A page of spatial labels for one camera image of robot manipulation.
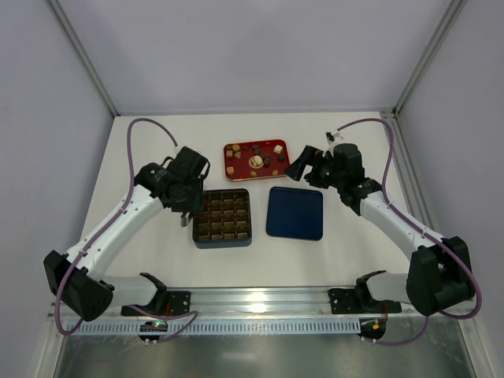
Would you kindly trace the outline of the white round chocolate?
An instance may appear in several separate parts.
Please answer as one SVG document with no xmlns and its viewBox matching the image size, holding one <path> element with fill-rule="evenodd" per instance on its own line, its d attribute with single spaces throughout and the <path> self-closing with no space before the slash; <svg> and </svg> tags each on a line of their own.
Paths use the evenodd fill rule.
<svg viewBox="0 0 504 378">
<path fill-rule="evenodd" d="M 263 166 L 263 159 L 262 159 L 262 157 L 261 157 L 261 156 L 259 156 L 259 155 L 254 155 L 254 156 L 250 159 L 249 163 L 250 163 L 250 166 L 251 166 L 252 168 L 258 169 L 258 168 L 260 168 L 260 167 L 262 167 L 262 166 Z"/>
</svg>

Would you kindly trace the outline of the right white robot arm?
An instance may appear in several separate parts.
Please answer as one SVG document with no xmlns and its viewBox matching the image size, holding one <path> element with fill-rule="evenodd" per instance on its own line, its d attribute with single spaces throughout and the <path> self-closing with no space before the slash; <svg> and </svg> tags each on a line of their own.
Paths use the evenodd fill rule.
<svg viewBox="0 0 504 378">
<path fill-rule="evenodd" d="M 366 176 L 356 145 L 340 143 L 329 151 L 306 146 L 284 172 L 312 187 L 334 187 L 345 206 L 377 226 L 408 258 L 406 274 L 377 271 L 357 279 L 355 290 L 366 302 L 410 304 L 428 317 L 474 297 L 465 242 L 433 232 L 395 206 L 381 184 Z"/>
</svg>

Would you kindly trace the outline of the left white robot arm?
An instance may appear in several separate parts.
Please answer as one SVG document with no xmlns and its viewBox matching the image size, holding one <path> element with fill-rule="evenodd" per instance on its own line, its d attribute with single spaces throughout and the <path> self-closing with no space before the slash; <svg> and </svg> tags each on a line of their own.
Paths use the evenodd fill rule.
<svg viewBox="0 0 504 378">
<path fill-rule="evenodd" d="M 143 166 L 126 197 L 99 226 L 65 253 L 53 250 L 44 258 L 50 291 L 86 322 L 117 306 L 165 314 L 169 294 L 159 279 L 149 273 L 111 277 L 106 271 L 132 237 L 163 209 L 182 217 L 201 212 L 208 172 L 209 161 L 187 146 L 166 167 Z"/>
</svg>

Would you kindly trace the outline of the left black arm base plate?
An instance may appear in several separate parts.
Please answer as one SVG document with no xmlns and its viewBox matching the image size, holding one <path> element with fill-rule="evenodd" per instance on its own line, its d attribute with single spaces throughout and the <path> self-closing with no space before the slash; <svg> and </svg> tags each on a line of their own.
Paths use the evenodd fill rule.
<svg viewBox="0 0 504 378">
<path fill-rule="evenodd" d="M 156 317 L 179 316 L 188 313 L 190 305 L 190 291 L 160 291 L 147 305 L 122 306 L 120 315 L 134 317 L 147 313 Z"/>
</svg>

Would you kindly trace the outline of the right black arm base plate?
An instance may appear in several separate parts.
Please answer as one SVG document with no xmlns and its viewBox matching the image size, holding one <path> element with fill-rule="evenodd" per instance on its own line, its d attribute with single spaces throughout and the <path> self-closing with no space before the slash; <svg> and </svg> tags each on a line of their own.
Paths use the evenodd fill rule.
<svg viewBox="0 0 504 378">
<path fill-rule="evenodd" d="M 400 302 L 372 299 L 364 289 L 334 287 L 328 290 L 328 299 L 334 315 L 402 312 Z"/>
</svg>

